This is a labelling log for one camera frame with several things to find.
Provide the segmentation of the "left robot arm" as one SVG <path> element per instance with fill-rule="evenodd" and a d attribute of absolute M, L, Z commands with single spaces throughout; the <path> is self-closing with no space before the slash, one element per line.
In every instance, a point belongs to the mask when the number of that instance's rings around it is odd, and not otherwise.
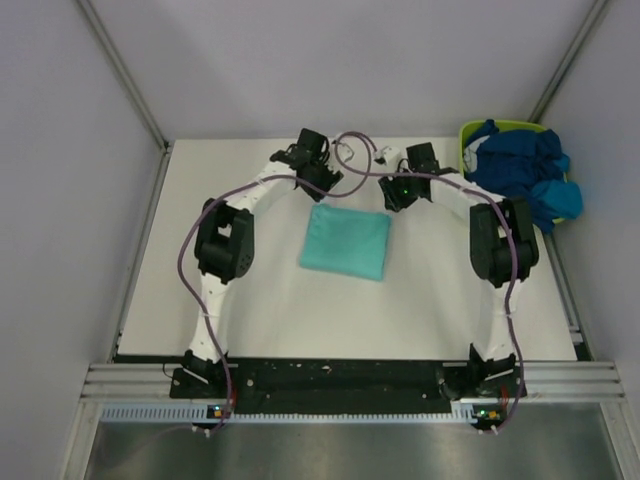
<path fill-rule="evenodd" d="M 296 142 L 272 154 L 248 184 L 236 187 L 202 207 L 185 241 L 194 243 L 200 289 L 189 285 L 183 270 L 186 248 L 179 253 L 178 275 L 199 307 L 196 330 L 183 368 L 205 396 L 216 396 L 231 382 L 226 341 L 217 338 L 226 297 L 233 281 L 246 275 L 255 254 L 255 221 L 279 199 L 300 187 L 314 201 L 322 200 L 343 178 L 329 167 L 330 142 L 318 132 L 302 129 Z"/>

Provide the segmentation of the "teal t shirt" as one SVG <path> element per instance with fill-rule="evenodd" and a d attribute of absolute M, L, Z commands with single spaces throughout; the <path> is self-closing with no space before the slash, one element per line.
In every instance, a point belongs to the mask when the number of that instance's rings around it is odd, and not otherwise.
<path fill-rule="evenodd" d="M 382 281 L 392 219 L 388 214 L 315 205 L 299 266 Z"/>

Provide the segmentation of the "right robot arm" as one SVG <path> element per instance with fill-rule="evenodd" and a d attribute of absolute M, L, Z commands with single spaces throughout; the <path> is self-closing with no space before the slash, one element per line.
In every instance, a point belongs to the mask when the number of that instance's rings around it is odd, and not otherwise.
<path fill-rule="evenodd" d="M 387 146 L 373 159 L 389 171 L 378 181 L 387 210 L 400 212 L 424 199 L 468 227 L 469 260 L 481 285 L 478 319 L 463 373 L 446 373 L 441 380 L 444 395 L 498 395 L 517 387 L 522 350 L 513 316 L 520 290 L 539 261 L 527 201 L 492 194 L 462 172 L 441 166 L 429 142 L 405 151 Z"/>

